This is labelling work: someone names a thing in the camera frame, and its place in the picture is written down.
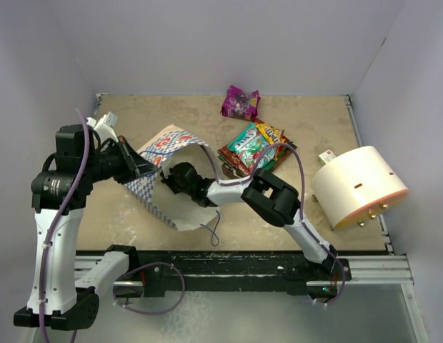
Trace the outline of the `purple candy snack bag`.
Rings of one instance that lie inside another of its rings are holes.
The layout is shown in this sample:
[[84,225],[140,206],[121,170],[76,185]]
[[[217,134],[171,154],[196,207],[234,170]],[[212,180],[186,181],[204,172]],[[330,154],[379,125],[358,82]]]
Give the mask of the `purple candy snack bag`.
[[261,101],[258,90],[244,91],[234,85],[227,89],[221,106],[221,115],[225,117],[254,121],[258,116],[258,105]]

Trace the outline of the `teal Fox's candy bag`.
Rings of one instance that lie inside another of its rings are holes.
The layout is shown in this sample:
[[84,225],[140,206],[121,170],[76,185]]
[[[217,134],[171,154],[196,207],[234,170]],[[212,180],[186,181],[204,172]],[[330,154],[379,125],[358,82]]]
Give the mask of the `teal Fox's candy bag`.
[[252,171],[257,161],[259,161],[258,167],[261,168],[273,160],[275,148],[268,150],[259,159],[268,146],[269,142],[257,129],[256,124],[252,122],[227,147],[229,151],[234,152],[239,157],[249,171]]

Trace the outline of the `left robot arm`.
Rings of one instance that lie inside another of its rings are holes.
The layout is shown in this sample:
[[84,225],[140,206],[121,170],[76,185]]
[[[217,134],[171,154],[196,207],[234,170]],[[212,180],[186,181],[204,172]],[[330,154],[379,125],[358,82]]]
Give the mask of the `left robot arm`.
[[37,232],[33,288],[27,305],[14,314],[17,327],[89,328],[101,298],[121,277],[132,280],[140,263],[135,247],[112,245],[81,279],[75,278],[76,246],[87,197],[94,184],[127,184],[157,171],[123,136],[101,140],[85,124],[61,127],[56,151],[31,183]]

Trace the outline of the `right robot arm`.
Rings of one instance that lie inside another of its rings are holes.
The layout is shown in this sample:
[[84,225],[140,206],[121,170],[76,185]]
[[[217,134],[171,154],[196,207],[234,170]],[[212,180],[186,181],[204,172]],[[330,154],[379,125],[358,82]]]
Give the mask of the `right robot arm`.
[[338,267],[339,279],[347,280],[347,271],[337,250],[318,233],[304,213],[299,192],[270,171],[260,168],[250,177],[229,183],[204,178],[192,164],[182,162],[162,172],[161,182],[175,194],[186,194],[200,207],[247,204],[266,223],[285,229],[302,249],[317,279],[328,279]]

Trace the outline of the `yellow candy packet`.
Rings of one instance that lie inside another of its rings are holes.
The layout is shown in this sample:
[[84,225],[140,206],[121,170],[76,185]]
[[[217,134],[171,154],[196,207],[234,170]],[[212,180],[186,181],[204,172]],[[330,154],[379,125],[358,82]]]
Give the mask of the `yellow candy packet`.
[[266,123],[256,124],[256,127],[269,144],[282,142],[283,131],[281,129],[275,128]]

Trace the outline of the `colourful Fox's candy bag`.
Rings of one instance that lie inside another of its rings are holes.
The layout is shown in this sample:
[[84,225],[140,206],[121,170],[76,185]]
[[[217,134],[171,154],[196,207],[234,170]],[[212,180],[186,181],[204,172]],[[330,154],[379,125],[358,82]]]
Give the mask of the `colourful Fox's candy bag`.
[[[281,137],[279,139],[279,141],[281,143],[288,143],[289,139],[285,136]],[[269,157],[269,159],[272,161],[276,161],[279,158],[279,155],[283,152],[284,147],[283,146],[276,146],[271,148],[268,152],[267,152],[267,156]]]

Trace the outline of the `blue checkered paper bag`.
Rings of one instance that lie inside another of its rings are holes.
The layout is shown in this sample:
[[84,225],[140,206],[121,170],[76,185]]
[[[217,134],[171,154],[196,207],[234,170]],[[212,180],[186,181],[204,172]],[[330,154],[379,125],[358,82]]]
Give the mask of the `blue checkered paper bag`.
[[216,228],[210,228],[213,219],[221,219],[218,207],[201,207],[185,194],[174,194],[162,183],[170,168],[189,162],[199,175],[209,179],[223,179],[222,168],[214,150],[196,135],[170,124],[139,148],[139,155],[157,166],[153,174],[125,185],[126,189],[156,218],[180,231],[204,227],[211,232],[211,245],[220,240]]

